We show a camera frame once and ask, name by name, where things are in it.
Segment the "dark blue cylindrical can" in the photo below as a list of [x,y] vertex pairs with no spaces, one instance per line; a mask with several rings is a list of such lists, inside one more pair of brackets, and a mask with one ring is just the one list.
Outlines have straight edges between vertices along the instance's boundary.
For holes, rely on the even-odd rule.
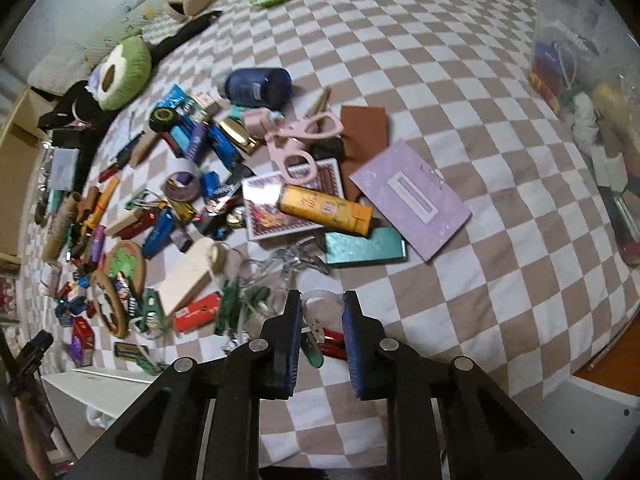
[[291,99],[291,75],[282,67],[232,70],[219,90],[232,104],[280,110]]

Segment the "clear tape roll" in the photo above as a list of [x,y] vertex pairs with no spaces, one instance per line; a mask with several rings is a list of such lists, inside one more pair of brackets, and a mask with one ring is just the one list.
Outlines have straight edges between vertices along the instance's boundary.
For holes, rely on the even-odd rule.
[[187,158],[175,158],[169,165],[163,184],[168,200],[191,203],[201,196],[201,171],[198,165]]

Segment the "yellow orange tube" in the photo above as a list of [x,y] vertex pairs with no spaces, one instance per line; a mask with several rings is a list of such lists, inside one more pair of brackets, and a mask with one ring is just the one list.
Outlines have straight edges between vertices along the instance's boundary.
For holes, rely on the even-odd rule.
[[277,206],[284,214],[362,236],[368,235],[373,216],[369,206],[290,184],[282,186]]

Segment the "beige wooden block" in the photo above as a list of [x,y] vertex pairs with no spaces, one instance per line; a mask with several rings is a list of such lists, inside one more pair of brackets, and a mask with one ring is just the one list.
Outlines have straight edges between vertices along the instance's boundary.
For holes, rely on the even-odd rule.
[[209,282],[209,255],[216,243],[208,237],[197,240],[157,286],[166,318],[186,306]]

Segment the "panda wooden coaster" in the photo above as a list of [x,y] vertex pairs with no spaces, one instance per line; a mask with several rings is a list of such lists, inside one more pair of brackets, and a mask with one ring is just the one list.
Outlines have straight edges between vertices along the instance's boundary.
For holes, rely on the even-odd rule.
[[124,339],[128,333],[126,312],[112,281],[103,271],[96,270],[91,274],[90,284],[104,326],[115,338]]

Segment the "playing card box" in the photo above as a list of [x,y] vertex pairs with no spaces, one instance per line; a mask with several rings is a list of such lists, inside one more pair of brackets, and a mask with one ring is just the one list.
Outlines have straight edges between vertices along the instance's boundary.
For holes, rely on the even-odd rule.
[[[242,181],[245,222],[249,240],[266,240],[282,235],[319,229],[320,224],[280,211],[277,201],[285,185],[280,171],[271,171]],[[340,167],[335,158],[317,162],[317,177],[304,184],[329,195],[344,197]]]

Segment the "clover wooden coaster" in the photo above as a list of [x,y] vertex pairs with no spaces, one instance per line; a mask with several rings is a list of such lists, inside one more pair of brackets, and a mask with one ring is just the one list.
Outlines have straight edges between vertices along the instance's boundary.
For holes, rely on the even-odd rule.
[[109,278],[122,272],[128,278],[131,289],[140,296],[144,289],[146,261],[141,247],[132,240],[121,240],[105,256],[103,271]]

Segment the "teal metallic box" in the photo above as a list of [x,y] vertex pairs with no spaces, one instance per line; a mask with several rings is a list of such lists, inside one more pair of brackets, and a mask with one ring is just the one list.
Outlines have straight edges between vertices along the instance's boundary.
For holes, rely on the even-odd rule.
[[368,236],[326,232],[326,264],[334,268],[404,261],[406,242],[392,226],[372,228]]

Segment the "red cigarette box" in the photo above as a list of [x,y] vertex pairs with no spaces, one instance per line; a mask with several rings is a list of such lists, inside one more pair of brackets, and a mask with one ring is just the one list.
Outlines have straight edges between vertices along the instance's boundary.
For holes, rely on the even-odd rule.
[[77,367],[85,367],[92,364],[95,343],[96,337],[88,321],[83,316],[74,316],[70,357]]

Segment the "pink scissors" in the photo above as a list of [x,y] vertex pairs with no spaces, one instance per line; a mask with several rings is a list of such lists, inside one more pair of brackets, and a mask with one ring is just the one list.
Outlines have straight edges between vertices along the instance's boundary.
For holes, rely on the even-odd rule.
[[[251,136],[262,139],[271,161],[287,184],[302,186],[313,181],[318,166],[307,151],[306,142],[337,138],[344,126],[334,113],[320,112],[295,122],[287,122],[279,112],[261,107],[242,114],[242,124]],[[306,162],[307,172],[301,177],[291,174],[290,161]]]

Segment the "clear plastic storage bin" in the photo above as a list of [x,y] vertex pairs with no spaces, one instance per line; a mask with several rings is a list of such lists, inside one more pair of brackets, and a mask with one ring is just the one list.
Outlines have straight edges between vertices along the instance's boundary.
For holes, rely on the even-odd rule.
[[596,181],[624,263],[639,263],[639,44],[610,0],[537,0],[529,82]]

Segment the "green avocado plush cushion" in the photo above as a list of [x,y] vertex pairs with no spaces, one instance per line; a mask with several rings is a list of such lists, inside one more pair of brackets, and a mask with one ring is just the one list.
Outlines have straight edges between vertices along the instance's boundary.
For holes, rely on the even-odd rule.
[[100,66],[98,88],[94,98],[104,112],[114,112],[128,105],[151,77],[152,58],[148,45],[140,36],[122,40]]

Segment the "brown leather card holder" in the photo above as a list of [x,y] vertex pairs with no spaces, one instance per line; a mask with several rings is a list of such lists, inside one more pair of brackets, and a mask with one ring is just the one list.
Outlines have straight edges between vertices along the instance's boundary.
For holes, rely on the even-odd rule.
[[388,145],[387,117],[384,107],[345,105],[341,109],[344,159],[340,163],[346,200],[356,202],[361,191],[350,176]]

